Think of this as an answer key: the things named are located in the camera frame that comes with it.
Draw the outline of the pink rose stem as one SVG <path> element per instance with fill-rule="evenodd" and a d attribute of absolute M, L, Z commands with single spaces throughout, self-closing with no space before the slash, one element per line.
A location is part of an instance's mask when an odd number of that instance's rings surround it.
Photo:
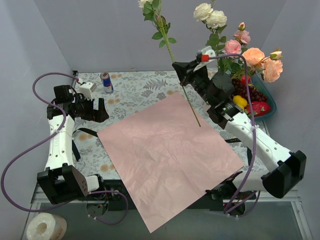
<path fill-rule="evenodd" d="M 246 24 L 241 22 L 233 35 L 234 39 L 226 40 L 225 36 L 219 39 L 217 46 L 218 55 L 241 54 L 246 50 L 246 45 L 251 41 L 250 33 L 246 30 Z M 243 61 L 237 56 L 223 57 L 217 60 L 219 72 L 236 74 L 243 67 Z"/>

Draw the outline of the white rose stem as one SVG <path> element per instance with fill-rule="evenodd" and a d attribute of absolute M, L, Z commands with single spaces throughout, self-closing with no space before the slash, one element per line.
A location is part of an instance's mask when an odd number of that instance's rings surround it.
<path fill-rule="evenodd" d="M 193 18 L 197 22 L 202 22 L 210 31 L 206 46 L 210 46 L 217 56 L 223 53 L 227 42 L 227 37 L 222 35 L 227 26 L 227 16 L 222 10 L 215 9 L 214 4 L 214 0 L 211 0 L 210 3 L 201 3 L 195 8 Z"/>

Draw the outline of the cream bud stem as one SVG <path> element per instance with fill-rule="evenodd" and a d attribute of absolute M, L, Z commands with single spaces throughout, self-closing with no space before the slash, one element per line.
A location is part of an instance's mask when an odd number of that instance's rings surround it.
<path fill-rule="evenodd" d="M 175 38 L 168 37 L 171 25 L 170 23 L 167 23 L 165 17 L 162 16 L 162 1 L 138 0 L 138 6 L 144 16 L 144 21 L 150 21 L 157 29 L 157 32 L 153 34 L 152 39 L 160 40 L 159 48 L 166 46 L 171 63 L 173 64 L 175 62 L 175 57 L 171 50 L 171 44 L 175 44 L 177 41 Z"/>

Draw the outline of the peach bud stem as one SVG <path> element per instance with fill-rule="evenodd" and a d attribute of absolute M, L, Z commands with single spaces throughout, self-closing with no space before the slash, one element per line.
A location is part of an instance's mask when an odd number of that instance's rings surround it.
<path fill-rule="evenodd" d="M 241 69 L 233 75 L 234 77 L 243 76 L 247 70 L 248 76 L 260 74 L 266 83 L 273 83 L 283 72 L 282 51 L 278 49 L 266 56 L 259 48 L 251 47 L 242 56 L 245 58 L 247 67 L 242 63 Z"/>

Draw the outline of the pink wrapping paper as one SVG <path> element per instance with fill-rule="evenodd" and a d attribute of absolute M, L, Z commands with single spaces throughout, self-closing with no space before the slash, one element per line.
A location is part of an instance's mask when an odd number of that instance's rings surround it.
<path fill-rule="evenodd" d="M 179 92 L 97 135 L 149 232 L 244 166 Z"/>

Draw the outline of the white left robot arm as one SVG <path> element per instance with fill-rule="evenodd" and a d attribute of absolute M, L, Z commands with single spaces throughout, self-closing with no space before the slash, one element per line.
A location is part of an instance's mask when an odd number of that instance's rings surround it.
<path fill-rule="evenodd" d="M 94 109 L 93 92 L 96 84 L 85 82 L 75 90 L 70 85 L 54 87 L 55 98 L 47 107 L 50 133 L 49 153 L 45 169 L 37 174 L 37 183 L 53 205 L 84 198 L 95 200 L 106 196 L 104 180 L 99 174 L 84 176 L 74 161 L 81 156 L 73 140 L 75 119 L 102 123 L 109 118 L 103 98 Z"/>

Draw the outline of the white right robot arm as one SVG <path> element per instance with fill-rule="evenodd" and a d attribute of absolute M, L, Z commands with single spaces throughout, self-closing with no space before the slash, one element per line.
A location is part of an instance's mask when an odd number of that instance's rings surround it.
<path fill-rule="evenodd" d="M 300 150 L 289 150 L 252 125 L 242 108 L 231 99 L 235 88 L 228 74 L 218 72 L 209 78 L 206 65 L 197 60 L 174 62 L 172 67 L 180 84 L 191 85 L 210 106 L 207 110 L 209 118 L 238 138 L 267 168 L 262 176 L 251 173 L 235 175 L 232 183 L 226 186 L 230 198 L 237 199 L 245 191 L 266 191 L 281 199 L 303 179 L 306 155 Z"/>

